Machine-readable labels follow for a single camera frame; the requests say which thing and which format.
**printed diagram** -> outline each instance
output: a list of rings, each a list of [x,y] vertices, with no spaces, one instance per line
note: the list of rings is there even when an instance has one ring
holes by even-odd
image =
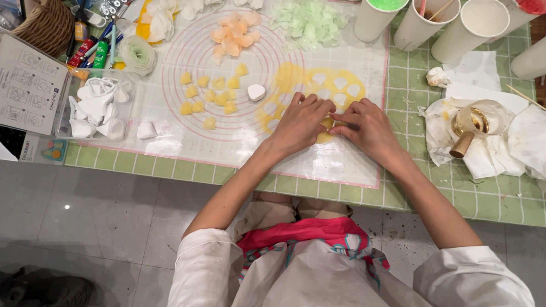
[[[44,115],[31,112],[28,115],[27,124],[36,126],[36,127],[41,127],[41,124],[44,123],[44,117],[45,117]]]
[[[44,67],[41,69],[42,72],[52,76],[52,77],[55,77],[55,75],[57,74],[57,70],[59,68],[56,67],[56,66],[53,66],[49,63],[44,63]]]
[[[9,98],[17,102],[27,103],[28,92],[14,86],[10,89]]]
[[[23,54],[23,58],[21,59],[21,62],[23,64],[27,64],[28,66],[32,68],[36,68],[36,66],[38,66],[39,60],[40,60],[39,57],[33,54],[30,54],[28,51],[25,51],[25,53]]]
[[[15,80],[26,85],[31,85],[33,78],[34,78],[33,74],[25,70],[22,70],[21,68],[19,68],[19,70],[17,71],[17,74],[15,75]]]
[[[21,121],[23,114],[21,113],[21,109],[9,105],[4,114],[4,117],[14,121]]]
[[[51,92],[51,85],[53,85],[53,83],[47,82],[46,80],[42,78],[39,78],[38,82],[36,82],[36,88],[45,93]]]
[[[49,99],[45,99],[44,97],[34,95],[32,97],[32,106],[45,110],[46,106],[48,105],[48,101]]]

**wicker basket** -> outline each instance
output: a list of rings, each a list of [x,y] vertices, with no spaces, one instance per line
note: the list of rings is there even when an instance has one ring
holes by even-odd
[[[52,57],[66,51],[74,17],[61,0],[32,0],[35,7],[12,33]]]

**person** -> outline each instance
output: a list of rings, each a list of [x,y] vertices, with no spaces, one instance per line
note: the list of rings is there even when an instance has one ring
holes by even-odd
[[[364,98],[336,114],[330,100],[296,93],[282,120],[183,233],[168,306],[534,306],[525,284],[484,246]],[[345,205],[254,193],[235,238],[225,230],[270,169],[331,128],[392,173],[439,248],[414,272],[413,289]]]

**sleeve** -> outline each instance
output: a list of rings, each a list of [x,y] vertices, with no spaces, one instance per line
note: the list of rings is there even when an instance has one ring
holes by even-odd
[[[167,306],[231,306],[241,270],[242,250],[226,231],[192,232],[180,242]]]
[[[439,250],[415,270],[413,289],[433,306],[535,305],[527,286],[488,246]]]

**gray tile floor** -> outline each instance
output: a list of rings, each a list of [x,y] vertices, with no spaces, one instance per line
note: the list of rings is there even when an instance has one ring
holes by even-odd
[[[83,276],[93,306],[165,306],[180,237],[218,186],[0,161],[0,270]],[[419,217],[354,208],[353,219],[408,285],[437,249]],[[546,306],[546,228],[472,223]]]

